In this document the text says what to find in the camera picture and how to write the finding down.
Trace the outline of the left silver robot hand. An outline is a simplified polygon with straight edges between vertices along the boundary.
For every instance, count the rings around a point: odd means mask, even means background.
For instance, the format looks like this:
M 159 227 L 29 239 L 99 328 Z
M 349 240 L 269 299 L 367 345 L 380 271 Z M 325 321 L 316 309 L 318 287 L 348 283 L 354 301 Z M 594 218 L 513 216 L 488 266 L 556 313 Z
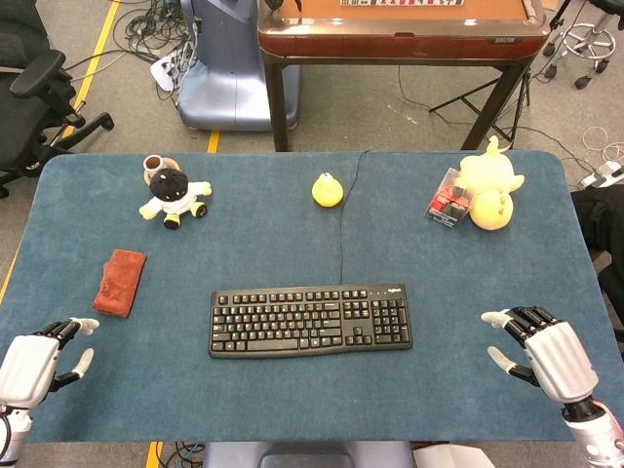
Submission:
M 58 374 L 59 356 L 77 335 L 91 335 L 99 321 L 69 318 L 50 323 L 44 329 L 16 336 L 1 364 L 1 404 L 10 409 L 31 410 L 47 395 L 82 379 L 95 351 L 87 348 L 74 368 Z

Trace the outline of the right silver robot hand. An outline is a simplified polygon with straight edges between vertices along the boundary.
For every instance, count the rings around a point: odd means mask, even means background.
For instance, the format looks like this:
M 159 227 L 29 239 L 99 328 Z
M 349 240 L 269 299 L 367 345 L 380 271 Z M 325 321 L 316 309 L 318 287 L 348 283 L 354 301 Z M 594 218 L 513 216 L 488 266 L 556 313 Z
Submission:
M 488 355 L 507 374 L 541 388 L 550 400 L 565 405 L 593 394 L 599 378 L 569 322 L 541 306 L 488 311 L 481 320 L 512 336 L 529 360 L 527 367 L 522 366 L 490 346 Z

